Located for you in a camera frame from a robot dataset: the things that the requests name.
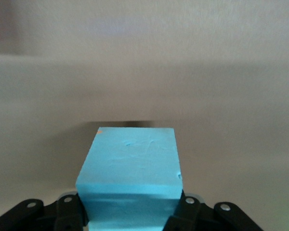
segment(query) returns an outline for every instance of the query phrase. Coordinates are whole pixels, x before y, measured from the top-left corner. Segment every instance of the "foam block side face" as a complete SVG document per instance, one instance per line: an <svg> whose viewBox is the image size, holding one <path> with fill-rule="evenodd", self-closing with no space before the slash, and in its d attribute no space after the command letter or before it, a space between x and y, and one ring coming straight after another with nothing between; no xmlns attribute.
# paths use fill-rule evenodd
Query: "foam block side face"
<svg viewBox="0 0 289 231"><path fill-rule="evenodd" d="M76 188L91 230L161 230L183 189L174 130L99 128Z"/></svg>

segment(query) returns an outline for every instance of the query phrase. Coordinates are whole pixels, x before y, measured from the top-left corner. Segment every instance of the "black plastic bracket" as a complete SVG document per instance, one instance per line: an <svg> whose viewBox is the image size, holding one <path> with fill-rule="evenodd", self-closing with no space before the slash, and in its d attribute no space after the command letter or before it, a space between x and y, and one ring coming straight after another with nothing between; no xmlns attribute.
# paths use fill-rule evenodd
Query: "black plastic bracket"
<svg viewBox="0 0 289 231"><path fill-rule="evenodd" d="M238 206L220 202L214 209L184 192L163 231L263 231Z"/></svg>
<svg viewBox="0 0 289 231"><path fill-rule="evenodd" d="M87 214L78 195L66 195L44 206L25 200L0 217L0 231L83 231Z"/></svg>

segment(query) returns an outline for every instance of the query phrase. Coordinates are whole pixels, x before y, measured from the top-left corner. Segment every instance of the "beige backdrop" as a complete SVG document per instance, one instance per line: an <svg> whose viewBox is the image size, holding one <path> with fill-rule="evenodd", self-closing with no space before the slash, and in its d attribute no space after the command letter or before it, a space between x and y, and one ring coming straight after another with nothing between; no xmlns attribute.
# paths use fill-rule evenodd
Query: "beige backdrop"
<svg viewBox="0 0 289 231"><path fill-rule="evenodd" d="M186 192L289 231L289 0L0 0L0 215L128 120L175 128Z"/></svg>

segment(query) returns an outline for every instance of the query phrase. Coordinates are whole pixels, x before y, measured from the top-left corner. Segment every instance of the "screw head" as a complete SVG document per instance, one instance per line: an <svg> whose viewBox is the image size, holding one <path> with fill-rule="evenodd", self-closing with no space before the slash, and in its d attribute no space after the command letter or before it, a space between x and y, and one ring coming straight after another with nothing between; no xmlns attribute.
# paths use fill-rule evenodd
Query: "screw head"
<svg viewBox="0 0 289 231"><path fill-rule="evenodd" d="M229 205L221 204L221 209L224 211L230 211L231 208L229 207Z"/></svg>
<svg viewBox="0 0 289 231"><path fill-rule="evenodd" d="M188 204L193 204L193 203L195 203L194 199L191 198L191 197L187 197L187 198L185 199L185 201L186 201L186 203L188 203Z"/></svg>
<svg viewBox="0 0 289 231"><path fill-rule="evenodd" d="M37 205L37 203L31 202L31 203L29 203L29 204L27 205L27 208L32 208L32 207L34 207L34 206L36 206L36 205Z"/></svg>
<svg viewBox="0 0 289 231"><path fill-rule="evenodd" d="M71 200L72 200L72 197L67 197L67 198L64 199L64 202L67 203L67 202L70 202Z"/></svg>

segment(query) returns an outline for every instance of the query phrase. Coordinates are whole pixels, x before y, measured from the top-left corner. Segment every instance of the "blue foam block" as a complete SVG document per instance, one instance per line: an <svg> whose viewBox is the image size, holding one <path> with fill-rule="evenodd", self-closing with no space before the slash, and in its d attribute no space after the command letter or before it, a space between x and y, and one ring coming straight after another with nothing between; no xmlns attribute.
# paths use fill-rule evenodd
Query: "blue foam block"
<svg viewBox="0 0 289 231"><path fill-rule="evenodd" d="M89 229L161 231L183 184L172 128L99 128L77 178Z"/></svg>

